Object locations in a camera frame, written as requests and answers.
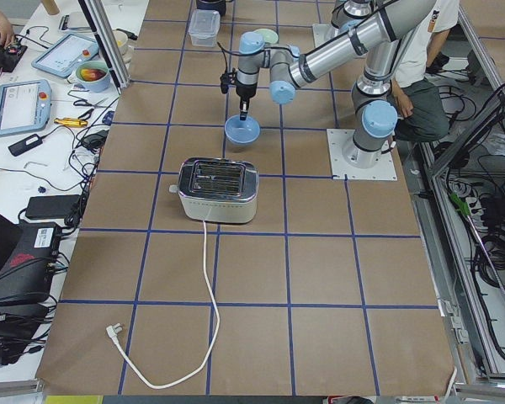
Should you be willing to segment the green bowl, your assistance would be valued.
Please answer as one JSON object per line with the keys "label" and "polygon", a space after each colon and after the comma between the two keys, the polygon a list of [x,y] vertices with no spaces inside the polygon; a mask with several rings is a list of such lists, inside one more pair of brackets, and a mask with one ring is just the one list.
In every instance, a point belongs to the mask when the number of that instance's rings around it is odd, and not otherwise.
{"label": "green bowl", "polygon": [[272,29],[260,28],[255,29],[254,32],[261,35],[263,37],[264,43],[267,45],[276,45],[279,43],[279,36]]}

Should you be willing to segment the cream bowl with lemon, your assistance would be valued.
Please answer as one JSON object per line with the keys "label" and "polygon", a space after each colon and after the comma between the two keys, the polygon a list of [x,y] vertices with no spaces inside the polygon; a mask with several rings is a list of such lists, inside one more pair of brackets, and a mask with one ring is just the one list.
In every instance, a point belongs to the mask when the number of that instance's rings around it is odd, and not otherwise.
{"label": "cream bowl with lemon", "polygon": [[113,30],[114,41],[118,46],[119,52],[122,57],[125,57],[127,51],[129,50],[129,38],[125,32],[121,30]]}

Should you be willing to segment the blue bowl with fruit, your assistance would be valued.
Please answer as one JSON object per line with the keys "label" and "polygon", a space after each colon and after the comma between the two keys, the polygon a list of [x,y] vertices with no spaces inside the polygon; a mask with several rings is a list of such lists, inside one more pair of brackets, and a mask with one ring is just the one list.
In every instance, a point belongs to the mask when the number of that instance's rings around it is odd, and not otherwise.
{"label": "blue bowl with fruit", "polygon": [[86,61],[75,71],[77,82],[88,91],[101,93],[110,85],[110,73],[103,61]]}

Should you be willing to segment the silver white toaster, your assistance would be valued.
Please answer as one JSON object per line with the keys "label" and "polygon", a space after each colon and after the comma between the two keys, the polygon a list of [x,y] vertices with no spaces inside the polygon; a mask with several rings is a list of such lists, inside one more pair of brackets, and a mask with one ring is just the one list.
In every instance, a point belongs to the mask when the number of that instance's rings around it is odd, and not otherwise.
{"label": "silver white toaster", "polygon": [[250,162],[191,157],[169,191],[193,220],[244,224],[256,215],[258,185],[258,170]]}

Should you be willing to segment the black scissors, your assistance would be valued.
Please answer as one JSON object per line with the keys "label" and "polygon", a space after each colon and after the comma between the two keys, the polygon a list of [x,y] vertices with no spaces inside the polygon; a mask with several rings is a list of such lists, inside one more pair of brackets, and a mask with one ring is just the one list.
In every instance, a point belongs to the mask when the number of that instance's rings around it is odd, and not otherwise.
{"label": "black scissors", "polygon": [[77,107],[87,107],[88,110],[77,117],[78,120],[89,120],[95,109],[103,108],[102,103],[106,101],[107,98],[100,99],[98,102],[90,102],[85,98],[77,99],[73,102],[74,106]]}

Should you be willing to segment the person in white shirt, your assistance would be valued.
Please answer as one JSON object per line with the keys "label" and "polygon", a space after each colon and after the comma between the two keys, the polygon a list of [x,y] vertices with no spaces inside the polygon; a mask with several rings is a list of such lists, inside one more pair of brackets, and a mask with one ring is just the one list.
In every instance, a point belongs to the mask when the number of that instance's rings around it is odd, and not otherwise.
{"label": "person in white shirt", "polygon": [[437,141],[449,134],[438,88],[426,77],[439,55],[450,30],[457,24],[458,1],[437,1],[428,16],[416,27],[415,35],[391,81],[391,103],[401,119],[397,122],[397,140]]}

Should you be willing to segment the teach pendant tablet far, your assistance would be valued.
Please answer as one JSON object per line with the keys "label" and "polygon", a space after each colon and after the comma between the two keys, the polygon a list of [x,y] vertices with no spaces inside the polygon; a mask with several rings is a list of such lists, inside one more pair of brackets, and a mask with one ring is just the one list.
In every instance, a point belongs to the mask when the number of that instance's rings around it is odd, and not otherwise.
{"label": "teach pendant tablet far", "polygon": [[99,46],[95,40],[83,35],[68,34],[35,58],[31,66],[51,75],[66,78],[80,64],[92,60],[98,52]]}

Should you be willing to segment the teach pendant tablet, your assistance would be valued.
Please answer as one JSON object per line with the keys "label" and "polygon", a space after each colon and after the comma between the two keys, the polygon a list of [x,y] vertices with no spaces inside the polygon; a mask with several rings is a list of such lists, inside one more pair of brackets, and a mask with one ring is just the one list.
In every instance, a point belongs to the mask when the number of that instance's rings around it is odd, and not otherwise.
{"label": "teach pendant tablet", "polygon": [[51,113],[50,84],[45,80],[0,86],[0,137],[43,129]]}
{"label": "teach pendant tablet", "polygon": [[35,58],[31,66],[51,75],[66,78],[80,64],[92,60],[98,52],[99,46],[95,40],[83,35],[68,34]]}

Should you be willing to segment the black power brick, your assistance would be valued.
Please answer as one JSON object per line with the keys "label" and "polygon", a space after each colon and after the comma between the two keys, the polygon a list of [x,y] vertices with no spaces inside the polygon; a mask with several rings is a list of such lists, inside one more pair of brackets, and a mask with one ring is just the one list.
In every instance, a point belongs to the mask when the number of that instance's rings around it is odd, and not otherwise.
{"label": "black power brick", "polygon": [[79,200],[79,194],[31,197],[24,214],[31,220],[65,219]]}

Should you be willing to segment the black power adapter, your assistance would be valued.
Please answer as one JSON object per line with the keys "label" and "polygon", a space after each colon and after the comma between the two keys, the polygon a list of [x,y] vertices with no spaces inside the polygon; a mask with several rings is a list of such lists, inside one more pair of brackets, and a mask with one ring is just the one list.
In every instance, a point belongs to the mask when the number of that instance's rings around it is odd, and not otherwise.
{"label": "black power adapter", "polygon": [[8,147],[10,154],[14,157],[18,157],[43,143],[43,138],[37,134],[33,134],[25,137],[24,139],[17,141]]}

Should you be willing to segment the teach pendant tablet near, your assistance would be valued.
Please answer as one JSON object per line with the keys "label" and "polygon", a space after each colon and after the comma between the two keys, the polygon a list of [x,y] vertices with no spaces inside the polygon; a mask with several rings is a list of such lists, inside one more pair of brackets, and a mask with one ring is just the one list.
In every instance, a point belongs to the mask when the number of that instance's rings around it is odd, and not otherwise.
{"label": "teach pendant tablet near", "polygon": [[51,113],[50,84],[45,80],[0,86],[0,137],[43,129]]}

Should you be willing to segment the black laptop computer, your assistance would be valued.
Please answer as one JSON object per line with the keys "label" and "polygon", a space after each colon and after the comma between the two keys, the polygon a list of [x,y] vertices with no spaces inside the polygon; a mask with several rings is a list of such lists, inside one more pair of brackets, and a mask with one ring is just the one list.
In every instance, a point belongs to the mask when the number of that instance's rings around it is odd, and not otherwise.
{"label": "black laptop computer", "polygon": [[14,224],[0,215],[0,306],[40,303],[50,298],[51,264],[61,228],[53,221]]}

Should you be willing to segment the aluminium frame post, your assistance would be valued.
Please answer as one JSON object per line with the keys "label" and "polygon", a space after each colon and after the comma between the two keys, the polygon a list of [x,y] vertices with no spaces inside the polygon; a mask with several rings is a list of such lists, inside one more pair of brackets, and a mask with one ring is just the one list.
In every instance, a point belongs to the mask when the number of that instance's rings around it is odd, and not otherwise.
{"label": "aluminium frame post", "polygon": [[112,81],[120,93],[130,84],[130,74],[114,37],[109,19],[100,0],[78,0],[99,46],[99,53],[109,69]]}

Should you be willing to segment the orange handled tool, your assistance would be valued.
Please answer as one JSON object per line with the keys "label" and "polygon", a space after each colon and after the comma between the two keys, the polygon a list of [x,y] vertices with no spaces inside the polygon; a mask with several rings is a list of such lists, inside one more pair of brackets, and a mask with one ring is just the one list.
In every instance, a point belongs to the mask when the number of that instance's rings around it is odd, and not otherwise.
{"label": "orange handled tool", "polygon": [[54,119],[54,123],[57,125],[64,125],[72,128],[83,128],[88,125],[86,120],[82,119],[72,119],[72,118],[62,118],[62,119]]}

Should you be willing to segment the green handled grabber tool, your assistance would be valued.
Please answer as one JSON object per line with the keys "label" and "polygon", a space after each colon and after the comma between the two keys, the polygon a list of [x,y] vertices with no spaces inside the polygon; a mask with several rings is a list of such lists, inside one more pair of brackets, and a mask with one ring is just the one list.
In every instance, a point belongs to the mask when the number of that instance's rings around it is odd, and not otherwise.
{"label": "green handled grabber tool", "polygon": [[504,284],[503,284],[503,282],[502,282],[502,280],[501,280],[501,278],[500,278],[500,276],[494,266],[494,263],[492,261],[492,258],[490,256],[489,252],[486,250],[485,243],[482,241],[481,236],[480,236],[478,230],[476,229],[476,226],[475,226],[473,220],[471,219],[469,205],[454,192],[451,192],[449,194],[449,199],[454,204],[455,209],[459,212],[461,217],[469,224],[470,231],[471,231],[472,235],[474,236],[474,238],[476,239],[476,242],[481,249],[482,255],[485,257],[486,262],[492,271],[492,275],[493,275],[494,279],[496,280],[496,282],[498,284],[498,288],[500,289],[502,297],[505,301],[505,286],[504,286]]}

